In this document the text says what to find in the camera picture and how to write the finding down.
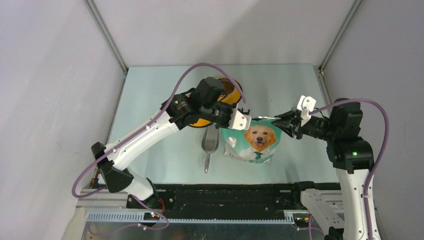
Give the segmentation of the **green pet food bag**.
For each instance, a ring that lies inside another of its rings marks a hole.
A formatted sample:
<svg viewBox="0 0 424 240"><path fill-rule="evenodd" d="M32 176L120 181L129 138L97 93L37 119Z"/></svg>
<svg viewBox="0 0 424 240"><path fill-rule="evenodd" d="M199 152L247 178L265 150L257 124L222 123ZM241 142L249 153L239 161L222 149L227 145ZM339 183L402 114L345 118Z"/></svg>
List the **green pet food bag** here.
<svg viewBox="0 0 424 240"><path fill-rule="evenodd" d="M252 119L247 130L222 128L224 155L253 164L270 163L283 133L273 121L260 117Z"/></svg>

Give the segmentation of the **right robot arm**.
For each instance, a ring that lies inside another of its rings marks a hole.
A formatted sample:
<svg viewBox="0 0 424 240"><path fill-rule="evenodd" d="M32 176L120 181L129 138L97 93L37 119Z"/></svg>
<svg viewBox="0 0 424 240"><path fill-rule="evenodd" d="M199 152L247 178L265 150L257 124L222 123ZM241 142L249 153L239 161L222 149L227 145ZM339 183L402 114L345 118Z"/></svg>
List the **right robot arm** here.
<svg viewBox="0 0 424 240"><path fill-rule="evenodd" d="M340 218L312 181L296 182L291 204L306 209L327 240L379 240L373 178L382 155L374 155L371 145L360 137L363 99L339 98L329 104L329 117L317 117L315 101L301 96L288 112L277 115L272 124L289 137L309 136L325 141L329 161L341 189L344 217Z"/></svg>

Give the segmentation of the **metal food scoop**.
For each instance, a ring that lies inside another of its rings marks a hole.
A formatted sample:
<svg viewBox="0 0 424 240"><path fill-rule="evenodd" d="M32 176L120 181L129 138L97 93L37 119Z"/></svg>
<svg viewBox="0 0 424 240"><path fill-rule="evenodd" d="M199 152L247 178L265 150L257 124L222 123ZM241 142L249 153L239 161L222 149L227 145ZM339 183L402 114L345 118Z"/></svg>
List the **metal food scoop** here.
<svg viewBox="0 0 424 240"><path fill-rule="evenodd" d="M204 173L207 174L210 167L211 154L219 147L220 131L213 125L206 128L201 141L201 148L206 153L204 162Z"/></svg>

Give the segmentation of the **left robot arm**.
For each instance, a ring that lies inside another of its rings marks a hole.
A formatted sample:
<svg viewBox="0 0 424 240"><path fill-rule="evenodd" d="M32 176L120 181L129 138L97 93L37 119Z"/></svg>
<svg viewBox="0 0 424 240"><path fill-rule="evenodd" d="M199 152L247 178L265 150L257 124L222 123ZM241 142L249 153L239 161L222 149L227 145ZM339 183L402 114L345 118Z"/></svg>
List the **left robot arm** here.
<svg viewBox="0 0 424 240"><path fill-rule="evenodd" d="M202 79L197 87L175 94L146 123L125 137L106 145L91 146L97 167L110 193L127 192L145 208L153 208L158 194L151 180L134 176L129 165L160 140L200 119L231 129L240 115L237 104L219 101L225 86L213 77Z"/></svg>

